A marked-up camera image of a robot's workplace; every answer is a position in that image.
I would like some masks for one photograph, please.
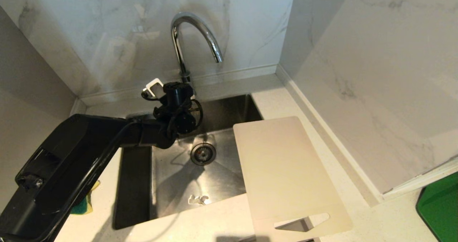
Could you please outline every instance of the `robotic arm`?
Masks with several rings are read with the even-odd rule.
[[[154,119],[76,114],[57,126],[16,176],[19,187],[0,216],[0,238],[52,242],[119,147],[166,149],[179,134],[195,130],[203,113],[191,99],[190,85],[167,83],[164,92],[160,99],[149,99],[162,104],[154,108]],[[198,122],[191,114],[193,102],[200,111]]]

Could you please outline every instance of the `green sponge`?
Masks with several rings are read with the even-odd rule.
[[[83,215],[92,213],[93,209],[91,205],[91,193],[98,187],[98,185],[100,185],[100,181],[97,180],[87,196],[85,196],[85,198],[83,198],[79,204],[72,208],[70,214]]]

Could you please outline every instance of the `cutting board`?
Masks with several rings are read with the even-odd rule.
[[[240,123],[234,133],[257,242],[303,241],[352,228],[299,118]],[[307,232],[278,229],[325,213],[329,219]]]

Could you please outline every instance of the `cutting board handle hole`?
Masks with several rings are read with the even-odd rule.
[[[324,223],[329,218],[329,213],[314,214],[304,218],[275,222],[273,227],[275,229],[281,229],[284,231],[307,232],[314,227]]]

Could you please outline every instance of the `chrome faucet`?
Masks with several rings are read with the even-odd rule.
[[[178,27],[183,22],[190,23],[202,33],[211,49],[211,53],[213,53],[213,57],[215,58],[216,63],[220,63],[223,61],[223,55],[221,54],[221,50],[219,49],[218,42],[216,42],[216,38],[213,36],[213,34],[206,26],[206,24],[198,16],[189,12],[180,12],[177,15],[175,15],[175,17],[172,20],[171,26],[173,45],[175,46],[178,64],[180,65],[181,81],[189,83],[190,72],[186,69],[185,60],[183,59],[183,52],[181,51],[180,47],[180,40],[178,39]]]

